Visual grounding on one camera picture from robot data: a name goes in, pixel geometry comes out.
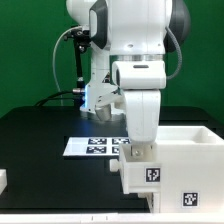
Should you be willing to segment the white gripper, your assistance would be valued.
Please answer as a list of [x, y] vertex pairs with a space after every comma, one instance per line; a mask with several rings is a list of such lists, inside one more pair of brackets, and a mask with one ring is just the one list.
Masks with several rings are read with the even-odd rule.
[[153, 144], [157, 136], [161, 93], [159, 90], [127, 90], [123, 96], [131, 155], [142, 157], [142, 144]]

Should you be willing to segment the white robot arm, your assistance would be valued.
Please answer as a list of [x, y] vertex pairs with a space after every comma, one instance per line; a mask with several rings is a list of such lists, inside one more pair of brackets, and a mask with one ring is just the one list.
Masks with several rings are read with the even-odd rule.
[[66, 0], [92, 48], [91, 79], [81, 111], [126, 118], [134, 155], [155, 142], [161, 90], [170, 77], [164, 55], [179, 51], [190, 28], [183, 0]]

